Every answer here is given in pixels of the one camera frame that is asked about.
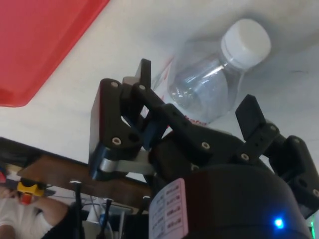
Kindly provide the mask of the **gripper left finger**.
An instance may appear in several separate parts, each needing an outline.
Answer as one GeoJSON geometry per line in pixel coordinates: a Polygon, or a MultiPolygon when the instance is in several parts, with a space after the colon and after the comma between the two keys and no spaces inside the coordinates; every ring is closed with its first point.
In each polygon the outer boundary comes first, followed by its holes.
{"type": "Polygon", "coordinates": [[[193,124],[151,89],[151,62],[140,61],[133,83],[101,80],[91,111],[89,172],[95,180],[129,172],[174,180],[230,163],[243,142],[193,124]]]}

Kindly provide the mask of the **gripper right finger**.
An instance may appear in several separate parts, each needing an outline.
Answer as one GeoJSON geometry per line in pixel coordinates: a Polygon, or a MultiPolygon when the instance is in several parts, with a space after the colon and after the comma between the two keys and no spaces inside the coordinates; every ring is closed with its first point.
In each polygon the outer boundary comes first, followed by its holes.
{"type": "Polygon", "coordinates": [[[245,143],[238,157],[250,165],[268,169],[260,156],[269,159],[274,174],[291,188],[304,217],[319,209],[319,174],[306,143],[295,135],[284,137],[265,119],[257,99],[247,95],[236,109],[245,143]]]}

